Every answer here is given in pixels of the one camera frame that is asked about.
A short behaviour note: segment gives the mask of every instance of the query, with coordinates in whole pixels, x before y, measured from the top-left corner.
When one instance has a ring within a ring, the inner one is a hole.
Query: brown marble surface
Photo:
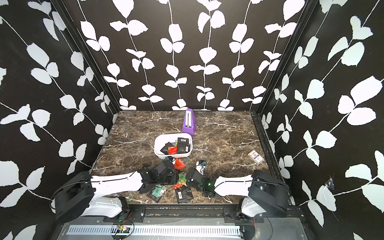
[[[182,130],[184,111],[121,111],[113,125],[107,141],[101,150],[92,175],[110,176],[126,174],[142,168],[144,164],[159,164],[153,146],[161,134],[178,133]],[[197,131],[193,140],[193,151],[181,160],[187,172],[196,161],[207,163],[207,175],[243,177],[255,169],[269,173],[264,161],[255,164],[247,154],[256,150],[264,157],[263,149],[249,112],[206,112],[195,111]],[[238,203],[239,196],[216,196],[208,199],[196,189],[194,199],[189,203]],[[122,192],[128,203],[155,203],[147,194]],[[169,185],[159,201],[177,203],[175,190]]]

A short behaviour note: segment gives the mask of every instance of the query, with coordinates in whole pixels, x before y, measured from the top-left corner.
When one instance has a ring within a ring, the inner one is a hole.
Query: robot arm
[[[185,178],[187,186],[197,188],[205,197],[214,197],[215,194],[246,196],[241,203],[241,210],[248,217],[265,211],[283,217],[286,215],[288,186],[262,171],[255,170],[252,175],[244,177],[207,178],[205,162],[199,161]],[[122,211],[121,201],[103,196],[125,191],[146,193],[157,184],[174,185],[177,179],[177,171],[169,160],[122,175],[100,177],[81,172],[53,195],[56,221],[69,222],[85,215],[115,217]]]
[[[227,195],[248,196],[248,188],[252,184],[252,175],[245,177],[218,177],[214,189],[215,193],[224,197]]]
[[[92,188],[96,189],[91,201],[118,192],[138,191],[143,185],[141,174],[137,171],[106,177],[93,176],[91,184]]]

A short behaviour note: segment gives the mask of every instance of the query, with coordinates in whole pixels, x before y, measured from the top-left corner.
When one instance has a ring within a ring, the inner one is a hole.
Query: green snack packet
[[[153,190],[152,195],[155,196],[155,197],[158,197],[159,194],[161,193],[161,190],[162,190],[161,187],[156,187],[156,188]]]
[[[183,180],[184,182],[186,182],[185,176],[186,176],[186,174],[179,173],[179,180]]]

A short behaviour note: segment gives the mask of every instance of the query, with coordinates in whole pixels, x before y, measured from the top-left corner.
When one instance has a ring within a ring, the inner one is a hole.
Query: black wallpaper
[[[0,32],[0,239],[48,239],[49,198],[117,114],[50,2],[1,0]]]
[[[121,109],[168,111],[255,109],[305,4],[304,0],[63,2]]]
[[[382,239],[384,2],[319,3],[264,128],[317,239]]]

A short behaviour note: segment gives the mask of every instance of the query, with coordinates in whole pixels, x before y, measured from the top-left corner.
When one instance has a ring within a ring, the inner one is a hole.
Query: white cable tray
[[[70,225],[67,235],[114,235],[117,225]],[[135,225],[132,235],[239,238],[239,226]]]

